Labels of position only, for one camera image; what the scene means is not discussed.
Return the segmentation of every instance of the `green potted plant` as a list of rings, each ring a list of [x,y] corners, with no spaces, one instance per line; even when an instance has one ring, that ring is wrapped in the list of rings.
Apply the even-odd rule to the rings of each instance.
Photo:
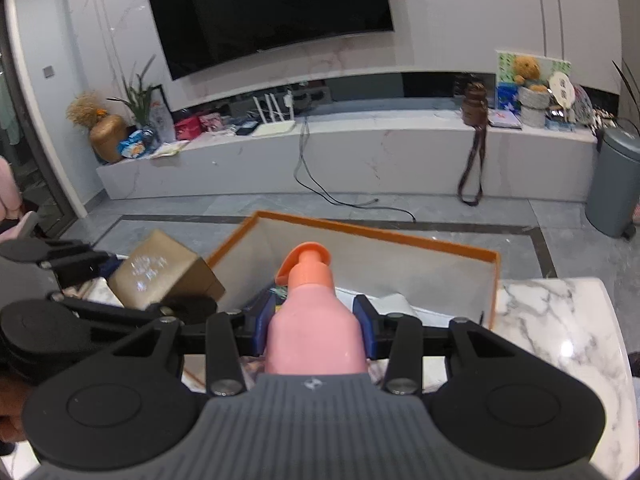
[[[133,81],[133,73],[129,78],[129,82],[122,77],[122,85],[124,86],[124,90],[127,94],[127,99],[120,99],[118,97],[109,97],[108,101],[118,101],[127,106],[133,115],[134,120],[136,121],[136,126],[139,127],[143,131],[143,136],[145,138],[144,143],[147,146],[151,146],[155,144],[158,140],[158,133],[156,129],[149,124],[149,111],[151,108],[151,94],[153,92],[153,85],[145,86],[143,83],[143,79],[145,78],[146,72],[148,72],[149,67],[153,63],[156,55],[151,56],[151,59],[146,62],[145,67],[142,72],[136,74],[137,84]]]

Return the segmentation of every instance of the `white door frame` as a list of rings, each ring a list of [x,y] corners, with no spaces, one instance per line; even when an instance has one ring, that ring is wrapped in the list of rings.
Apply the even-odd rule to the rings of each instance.
[[[15,6],[15,0],[4,0],[4,5],[6,9],[7,27],[9,29],[9,42],[11,43],[11,50],[14,56],[15,69],[18,73],[20,87],[22,88],[22,94],[24,95],[24,100],[27,103],[27,108],[29,109],[29,115],[33,122],[33,127],[36,130],[38,139],[42,144],[42,148],[47,155],[49,164],[58,179],[58,183],[60,184],[62,191],[64,191],[78,218],[84,218],[87,215],[86,208],[82,204],[80,197],[71,184],[69,177],[66,176],[64,167],[58,158],[56,149],[51,141],[51,136],[47,131],[44,119],[40,113],[36,94],[33,91],[33,86],[31,85],[31,77],[27,70],[27,63],[24,59],[22,43],[20,42],[20,28],[18,26],[18,12]]]

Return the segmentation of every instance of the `trash can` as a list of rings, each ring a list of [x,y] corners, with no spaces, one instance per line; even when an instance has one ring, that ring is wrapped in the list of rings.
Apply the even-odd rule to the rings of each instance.
[[[635,234],[632,216],[640,196],[640,137],[605,128],[585,214],[600,232],[619,238]]]

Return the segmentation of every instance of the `door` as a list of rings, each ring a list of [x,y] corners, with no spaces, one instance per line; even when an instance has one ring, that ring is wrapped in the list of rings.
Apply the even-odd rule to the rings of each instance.
[[[38,211],[40,227],[55,237],[76,214],[31,122],[15,71],[4,6],[5,0],[0,0],[0,155],[11,164],[27,207]]]

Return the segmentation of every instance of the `teddy bear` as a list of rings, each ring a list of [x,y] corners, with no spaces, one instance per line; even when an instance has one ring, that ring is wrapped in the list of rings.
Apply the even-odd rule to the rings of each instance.
[[[513,82],[526,86],[533,92],[544,92],[546,86],[540,81],[540,65],[533,56],[516,56],[513,60]]]

